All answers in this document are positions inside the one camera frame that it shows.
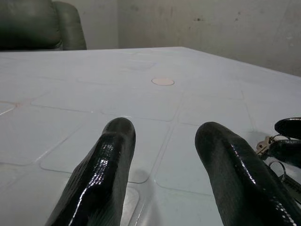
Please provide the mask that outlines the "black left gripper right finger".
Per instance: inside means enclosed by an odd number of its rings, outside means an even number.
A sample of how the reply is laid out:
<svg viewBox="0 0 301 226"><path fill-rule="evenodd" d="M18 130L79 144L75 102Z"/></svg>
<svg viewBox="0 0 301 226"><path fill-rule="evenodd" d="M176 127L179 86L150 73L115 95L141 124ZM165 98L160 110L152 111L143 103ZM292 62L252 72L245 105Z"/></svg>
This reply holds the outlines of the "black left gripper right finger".
<svg viewBox="0 0 301 226"><path fill-rule="evenodd" d="M301 226L301 209L278 176L239 135L202 124L195 147L224 226Z"/></svg>

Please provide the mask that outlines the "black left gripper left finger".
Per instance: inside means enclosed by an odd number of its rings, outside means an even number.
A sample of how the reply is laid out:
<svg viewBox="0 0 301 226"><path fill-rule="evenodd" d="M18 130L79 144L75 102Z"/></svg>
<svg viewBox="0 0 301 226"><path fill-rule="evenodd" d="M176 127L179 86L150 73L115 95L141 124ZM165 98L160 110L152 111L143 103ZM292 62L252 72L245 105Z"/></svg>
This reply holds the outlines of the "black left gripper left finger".
<svg viewBox="0 0 301 226"><path fill-rule="evenodd" d="M129 119L108 122L72 172L45 226L120 226L135 142Z"/></svg>

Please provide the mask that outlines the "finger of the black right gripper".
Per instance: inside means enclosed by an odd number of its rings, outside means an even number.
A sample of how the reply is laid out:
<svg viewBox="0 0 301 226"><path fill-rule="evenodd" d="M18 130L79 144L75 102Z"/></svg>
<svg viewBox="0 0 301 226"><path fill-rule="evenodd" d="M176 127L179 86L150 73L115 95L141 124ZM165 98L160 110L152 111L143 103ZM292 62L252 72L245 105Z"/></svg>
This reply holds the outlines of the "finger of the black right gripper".
<svg viewBox="0 0 301 226"><path fill-rule="evenodd" d="M301 141L275 141L269 146L268 156L274 157L293 166L301 166Z"/></svg>
<svg viewBox="0 0 301 226"><path fill-rule="evenodd" d="M282 119L275 124L274 128L285 137L301 137L301 117Z"/></svg>

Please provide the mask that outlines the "silver key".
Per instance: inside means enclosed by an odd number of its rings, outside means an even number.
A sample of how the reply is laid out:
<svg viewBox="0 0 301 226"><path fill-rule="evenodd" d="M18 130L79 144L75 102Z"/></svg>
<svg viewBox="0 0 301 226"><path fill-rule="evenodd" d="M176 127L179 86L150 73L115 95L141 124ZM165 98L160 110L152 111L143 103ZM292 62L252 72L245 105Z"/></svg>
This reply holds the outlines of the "silver key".
<svg viewBox="0 0 301 226"><path fill-rule="evenodd" d="M263 156L267 154L270 145L274 142L275 137L266 136L265 139L259 142L256 146L256 154L258 156Z"/></svg>

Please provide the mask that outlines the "black-headed key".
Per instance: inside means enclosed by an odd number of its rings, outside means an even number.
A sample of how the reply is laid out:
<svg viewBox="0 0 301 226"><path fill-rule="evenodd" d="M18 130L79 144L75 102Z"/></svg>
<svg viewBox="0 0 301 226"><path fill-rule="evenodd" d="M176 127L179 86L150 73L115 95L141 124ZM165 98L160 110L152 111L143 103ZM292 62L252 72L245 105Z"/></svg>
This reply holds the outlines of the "black-headed key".
<svg viewBox="0 0 301 226"><path fill-rule="evenodd" d="M297 197L301 197L301 185L289 176L285 176L284 185L289 192Z"/></svg>

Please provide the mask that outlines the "round pale table hole cap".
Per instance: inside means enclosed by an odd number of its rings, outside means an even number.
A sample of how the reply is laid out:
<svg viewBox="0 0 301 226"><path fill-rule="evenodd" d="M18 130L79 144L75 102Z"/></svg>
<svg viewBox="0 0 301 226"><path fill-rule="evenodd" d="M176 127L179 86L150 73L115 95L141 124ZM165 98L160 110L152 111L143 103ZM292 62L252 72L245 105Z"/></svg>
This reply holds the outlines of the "round pale table hole cap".
<svg viewBox="0 0 301 226"><path fill-rule="evenodd" d="M169 78L153 78L151 82L159 86L172 86L174 85L174 80Z"/></svg>

